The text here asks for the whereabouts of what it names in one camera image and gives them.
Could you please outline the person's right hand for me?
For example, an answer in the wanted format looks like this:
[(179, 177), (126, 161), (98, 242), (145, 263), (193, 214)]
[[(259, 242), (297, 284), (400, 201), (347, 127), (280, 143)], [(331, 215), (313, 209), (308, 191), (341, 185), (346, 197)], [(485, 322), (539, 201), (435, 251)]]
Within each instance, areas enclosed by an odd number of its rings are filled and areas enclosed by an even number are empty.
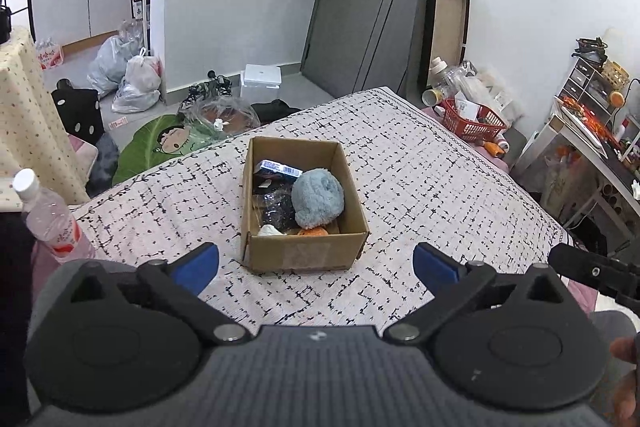
[(610, 346), (611, 355), (630, 363), (634, 369), (617, 384), (613, 395), (614, 425), (634, 427), (639, 425), (639, 355), (634, 337), (615, 339)]

